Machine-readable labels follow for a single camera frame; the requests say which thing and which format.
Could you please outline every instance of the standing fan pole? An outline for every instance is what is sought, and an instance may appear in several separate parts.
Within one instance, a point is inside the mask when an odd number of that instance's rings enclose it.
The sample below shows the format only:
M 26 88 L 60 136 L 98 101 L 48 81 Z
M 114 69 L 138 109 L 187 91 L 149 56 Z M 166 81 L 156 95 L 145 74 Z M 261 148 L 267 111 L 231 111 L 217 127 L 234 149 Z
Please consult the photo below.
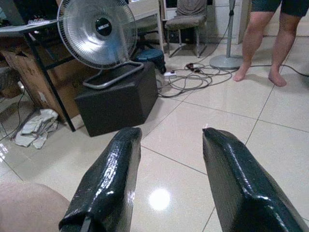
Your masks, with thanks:
M 233 70 L 233 69 L 238 69 L 243 62 L 242 56 L 231 56 L 234 6 L 235 6 L 235 0 L 230 0 L 230 12 L 229 12 L 230 18 L 229 18 L 228 34 L 227 34 L 226 56 L 220 55 L 220 56 L 216 56 L 210 59 L 209 64 L 213 68 Z

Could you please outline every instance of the cardboard box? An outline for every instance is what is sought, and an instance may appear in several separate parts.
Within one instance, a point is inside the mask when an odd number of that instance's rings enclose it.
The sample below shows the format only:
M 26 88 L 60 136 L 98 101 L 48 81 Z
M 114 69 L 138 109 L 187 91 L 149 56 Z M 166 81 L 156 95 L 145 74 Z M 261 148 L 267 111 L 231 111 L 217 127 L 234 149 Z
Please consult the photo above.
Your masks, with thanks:
M 45 65 L 53 62 L 43 48 L 37 47 L 37 49 Z M 61 58 L 69 55 L 63 44 L 51 47 L 51 50 Z M 1 53 L 9 66 L 15 68 L 21 74 L 22 82 L 35 105 L 40 108 L 54 109 L 59 113 L 60 119 L 65 120 L 60 105 L 31 52 L 23 48 L 23 50 L 1 51 Z M 98 70 L 84 65 L 76 59 L 48 71 L 70 118 L 79 114 L 74 97 L 81 91 L 82 82 L 97 72 Z

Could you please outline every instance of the tile floor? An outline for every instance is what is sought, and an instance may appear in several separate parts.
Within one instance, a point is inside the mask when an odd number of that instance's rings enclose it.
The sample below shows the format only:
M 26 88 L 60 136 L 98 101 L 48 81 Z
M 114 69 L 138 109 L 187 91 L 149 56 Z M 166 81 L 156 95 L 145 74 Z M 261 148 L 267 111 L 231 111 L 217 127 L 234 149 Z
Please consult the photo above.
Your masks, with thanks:
M 266 37 L 253 64 L 269 64 L 273 37 Z M 211 51 L 209 46 L 204 54 Z M 232 47 L 241 54 L 241 45 Z M 203 61 L 223 54 L 225 45 Z M 168 71 L 197 59 L 191 51 L 166 58 Z M 298 38 L 286 64 L 309 73 L 309 38 Z M 132 232 L 220 232 L 202 159 L 202 128 L 235 134 L 277 180 L 309 224 L 309 79 L 282 68 L 288 82 L 275 87 L 267 67 L 251 68 L 247 79 L 228 80 L 172 99 L 159 98 L 144 125 Z M 219 82 L 226 77 L 216 77 Z M 0 142 L 0 181 L 46 184 L 72 198 L 85 171 L 115 132 L 90 138 L 85 127 L 66 127 L 42 150 Z

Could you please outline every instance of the fan hub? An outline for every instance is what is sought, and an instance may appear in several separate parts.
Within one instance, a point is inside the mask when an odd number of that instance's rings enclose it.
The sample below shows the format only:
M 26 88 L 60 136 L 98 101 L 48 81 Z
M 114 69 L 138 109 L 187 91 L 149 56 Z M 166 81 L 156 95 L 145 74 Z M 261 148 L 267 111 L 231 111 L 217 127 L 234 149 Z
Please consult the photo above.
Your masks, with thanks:
M 96 30 L 100 35 L 108 36 L 112 32 L 111 22 L 102 17 L 96 20 Z

